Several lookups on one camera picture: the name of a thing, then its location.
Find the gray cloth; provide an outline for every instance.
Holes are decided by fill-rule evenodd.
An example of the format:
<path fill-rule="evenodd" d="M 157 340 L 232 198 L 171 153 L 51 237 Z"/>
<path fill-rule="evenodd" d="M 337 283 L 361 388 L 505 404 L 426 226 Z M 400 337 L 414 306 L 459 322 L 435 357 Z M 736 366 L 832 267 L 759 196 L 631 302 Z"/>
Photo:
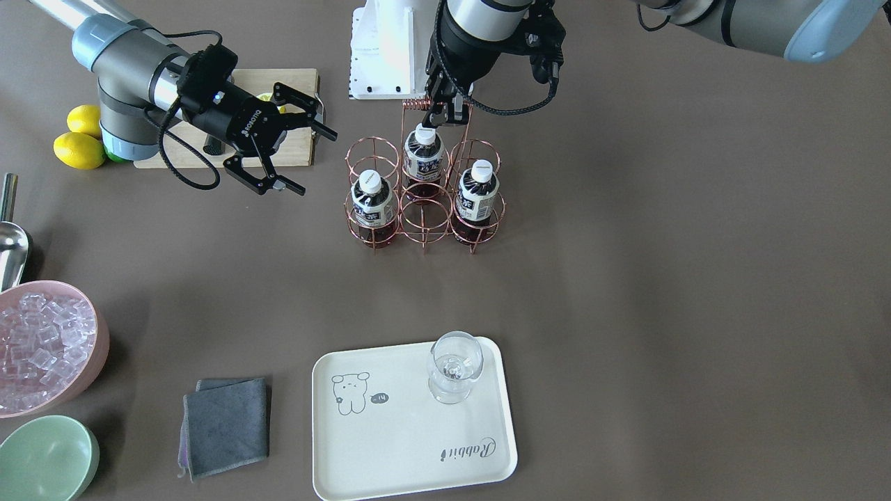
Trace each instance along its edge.
<path fill-rule="evenodd" d="M 179 465 L 192 480 L 269 456 L 263 378 L 198 381 L 183 408 Z"/>

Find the copper wire rack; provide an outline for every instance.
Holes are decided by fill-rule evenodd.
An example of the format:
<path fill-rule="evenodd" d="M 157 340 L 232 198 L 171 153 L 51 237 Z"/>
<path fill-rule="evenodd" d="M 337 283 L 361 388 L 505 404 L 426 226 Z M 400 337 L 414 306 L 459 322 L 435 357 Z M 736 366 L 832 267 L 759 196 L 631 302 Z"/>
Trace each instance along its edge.
<path fill-rule="evenodd" d="M 426 111 L 429 107 L 429 98 L 402 101 L 400 138 L 405 138 L 406 113 L 408 111 Z M 381 234 L 379 228 L 372 228 L 359 221 L 353 209 L 351 197 L 347 194 L 347 198 L 344 200 L 344 213 L 347 217 L 349 232 L 375 251 L 390 245 L 398 237 L 404 237 L 409 241 L 419 243 L 423 251 L 426 252 L 430 244 L 451 235 L 457 242 L 466 245 L 470 254 L 475 254 L 481 243 L 492 240 L 507 209 L 507 204 L 501 193 L 498 193 L 495 200 L 492 217 L 482 226 L 479 226 L 479 223 L 465 220 L 454 208 L 454 198 L 459 189 L 458 179 L 465 169 L 473 165 L 474 161 L 489 160 L 492 162 L 495 174 L 502 166 L 501 155 L 491 143 L 480 139 L 468 139 L 472 117 L 473 108 L 470 107 L 468 123 L 463 126 L 461 139 L 452 150 L 445 152 L 447 167 L 438 183 L 413 177 L 405 171 L 405 148 L 403 146 L 396 148 L 393 143 L 378 136 L 363 137 L 354 142 L 347 150 L 345 158 L 350 186 L 356 182 L 362 171 L 369 168 L 374 169 L 381 177 L 387 179 L 393 189 L 394 196 L 398 199 L 398 206 L 396 221 L 392 226 L 393 233 L 384 232 Z M 411 184 L 411 191 L 406 189 L 403 181 Z M 429 191 L 429 193 L 418 194 L 424 191 Z M 456 222 L 473 228 L 473 236 L 462 235 L 456 231 L 454 227 Z"/>

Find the white tray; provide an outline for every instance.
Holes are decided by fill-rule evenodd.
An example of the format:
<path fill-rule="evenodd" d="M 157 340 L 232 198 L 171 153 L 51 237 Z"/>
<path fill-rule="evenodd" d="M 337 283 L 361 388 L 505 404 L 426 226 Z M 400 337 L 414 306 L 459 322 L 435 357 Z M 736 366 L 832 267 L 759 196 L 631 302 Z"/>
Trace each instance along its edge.
<path fill-rule="evenodd" d="M 483 373 L 467 400 L 455 405 L 430 395 L 432 342 L 320 358 L 313 367 L 315 493 L 348 501 L 510 477 L 517 444 L 501 351 L 492 340 L 477 339 Z"/>

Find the plastic bottle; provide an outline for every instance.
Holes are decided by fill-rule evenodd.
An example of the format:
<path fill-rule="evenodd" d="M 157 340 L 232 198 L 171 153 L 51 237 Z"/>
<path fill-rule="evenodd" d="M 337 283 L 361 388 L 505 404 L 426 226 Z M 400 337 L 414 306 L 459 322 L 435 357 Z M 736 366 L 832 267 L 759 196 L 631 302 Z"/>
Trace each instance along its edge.
<path fill-rule="evenodd" d="M 488 160 L 477 160 L 473 162 L 473 167 L 462 172 L 458 180 L 458 193 L 454 197 L 455 214 L 452 216 L 452 227 L 458 242 L 471 245 L 486 239 L 490 228 L 485 226 L 492 218 L 498 187 L 498 178 Z"/>
<path fill-rule="evenodd" d="M 374 170 L 364 170 L 350 194 L 365 245 L 374 249 L 390 245 L 396 232 L 396 200 L 387 180 Z"/>
<path fill-rule="evenodd" d="M 418 183 L 439 184 L 442 176 L 443 157 L 446 149 L 436 129 L 418 124 L 405 139 L 405 162 L 403 171 L 407 174 L 403 187 L 409 200 L 428 199 L 436 196 L 439 188 L 434 185 L 414 186 Z"/>

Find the white bottle cap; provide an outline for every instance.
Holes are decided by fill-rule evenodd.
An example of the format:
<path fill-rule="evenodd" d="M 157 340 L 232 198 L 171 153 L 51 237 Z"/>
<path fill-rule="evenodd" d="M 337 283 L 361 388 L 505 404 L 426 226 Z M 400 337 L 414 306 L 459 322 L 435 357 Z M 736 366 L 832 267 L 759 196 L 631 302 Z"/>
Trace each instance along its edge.
<path fill-rule="evenodd" d="M 370 195 L 377 194 L 380 191 L 381 181 L 380 174 L 376 170 L 363 170 L 359 175 L 359 189 L 363 193 Z"/>
<path fill-rule="evenodd" d="M 422 124 L 414 128 L 414 138 L 418 143 L 424 146 L 430 146 L 437 140 L 437 131 L 435 128 L 426 128 Z"/>
<path fill-rule="evenodd" d="M 492 162 L 489 160 L 477 160 L 470 169 L 470 177 L 477 183 L 488 183 L 493 173 Z"/>

